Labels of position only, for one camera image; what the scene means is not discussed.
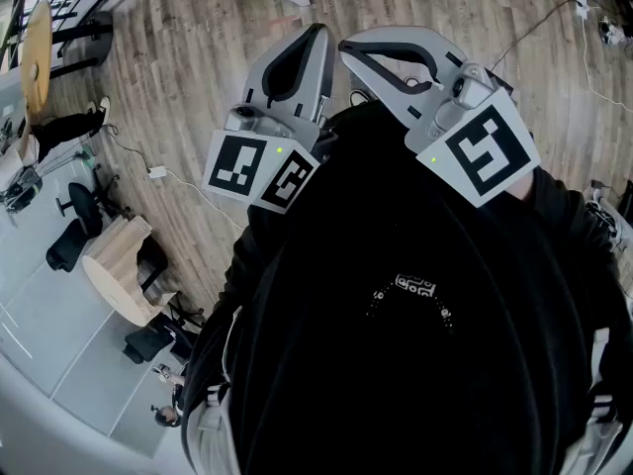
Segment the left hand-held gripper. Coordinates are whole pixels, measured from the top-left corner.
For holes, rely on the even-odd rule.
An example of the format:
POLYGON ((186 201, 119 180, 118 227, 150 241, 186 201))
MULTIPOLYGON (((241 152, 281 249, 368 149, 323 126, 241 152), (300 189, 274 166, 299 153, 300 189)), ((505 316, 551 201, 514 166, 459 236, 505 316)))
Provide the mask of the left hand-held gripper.
POLYGON ((276 42, 249 70, 242 94, 248 104, 231 108, 213 133, 203 189, 286 213, 319 167, 312 155, 316 122, 330 96, 328 27, 311 24, 276 42))

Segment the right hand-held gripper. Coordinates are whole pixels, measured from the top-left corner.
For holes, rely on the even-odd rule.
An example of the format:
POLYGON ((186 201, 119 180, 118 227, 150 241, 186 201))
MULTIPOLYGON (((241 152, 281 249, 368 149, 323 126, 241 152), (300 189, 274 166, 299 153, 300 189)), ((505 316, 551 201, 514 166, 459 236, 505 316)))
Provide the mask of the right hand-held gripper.
POLYGON ((416 159, 474 207, 540 165, 507 91, 480 65, 464 64, 466 55, 439 33, 420 26, 376 27, 341 41, 338 51, 348 69, 410 129, 405 144, 416 159), (408 86, 376 56, 425 66, 429 79, 408 86))

